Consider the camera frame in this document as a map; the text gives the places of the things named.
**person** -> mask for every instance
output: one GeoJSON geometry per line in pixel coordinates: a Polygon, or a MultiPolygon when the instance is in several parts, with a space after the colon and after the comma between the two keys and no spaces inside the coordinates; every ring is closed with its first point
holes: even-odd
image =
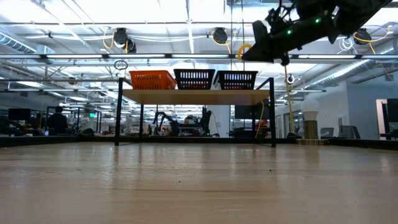
{"type": "Polygon", "coordinates": [[[50,135],[66,133],[68,129],[68,121],[67,117],[62,114],[62,111],[62,107],[57,106],[55,108],[55,114],[49,117],[47,123],[50,128],[50,135]]]}

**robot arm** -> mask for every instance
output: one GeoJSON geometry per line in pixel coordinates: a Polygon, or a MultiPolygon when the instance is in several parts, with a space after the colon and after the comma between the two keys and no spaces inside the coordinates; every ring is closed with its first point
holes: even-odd
{"type": "Polygon", "coordinates": [[[282,59],[289,64],[287,52],[302,49],[302,46],[328,37],[334,43],[339,35],[351,35],[368,21],[381,7],[392,0],[293,0],[290,7],[280,5],[271,9],[266,21],[271,26],[268,32],[262,21],[253,23],[256,43],[243,55],[244,60],[274,62],[282,59]],[[296,8],[297,21],[286,19],[296,8]]]}

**black metal frame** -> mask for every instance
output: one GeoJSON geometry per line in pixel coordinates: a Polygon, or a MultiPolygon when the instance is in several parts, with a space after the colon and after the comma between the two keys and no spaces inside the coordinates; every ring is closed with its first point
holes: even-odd
{"type": "MultiPolygon", "coordinates": [[[[118,146],[121,142],[120,137],[120,120],[121,120],[121,110],[122,110],[122,101],[123,101],[123,82],[131,85],[131,82],[125,78],[119,78],[119,90],[118,90],[118,106],[116,110],[116,130],[114,137],[114,145],[118,146]]],[[[271,139],[256,139],[256,118],[254,113],[252,116],[252,130],[253,136],[252,138],[240,139],[236,140],[233,138],[144,138],[142,137],[142,133],[144,130],[144,105],[141,105],[140,118],[139,118],[139,137],[126,137],[130,139],[131,142],[195,142],[195,143],[261,143],[261,144],[271,144],[271,147],[276,147],[277,139],[276,139],[276,126],[275,126],[275,88],[274,88],[274,78],[268,78],[265,82],[263,82],[257,90],[260,90],[264,85],[269,83],[269,119],[270,119],[270,127],[271,127],[271,139]]]]}

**wall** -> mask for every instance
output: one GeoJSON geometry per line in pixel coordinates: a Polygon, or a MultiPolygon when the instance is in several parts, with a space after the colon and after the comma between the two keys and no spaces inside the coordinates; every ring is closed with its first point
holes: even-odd
{"type": "Polygon", "coordinates": [[[398,98],[398,82],[387,82],[384,77],[348,82],[347,90],[350,125],[357,127],[361,139],[379,139],[376,100],[398,98]]]}
{"type": "Polygon", "coordinates": [[[334,136],[338,136],[339,118],[343,118],[343,124],[350,124],[347,84],[339,83],[336,87],[325,88],[325,93],[310,93],[306,98],[316,99],[320,104],[318,112],[318,134],[321,128],[334,128],[334,136]]]}

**orange basket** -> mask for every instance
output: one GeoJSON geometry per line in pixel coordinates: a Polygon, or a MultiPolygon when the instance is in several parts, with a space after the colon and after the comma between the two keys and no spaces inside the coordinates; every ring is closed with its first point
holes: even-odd
{"type": "Polygon", "coordinates": [[[174,90],[177,82],[166,70],[130,71],[135,90],[174,90]]]}

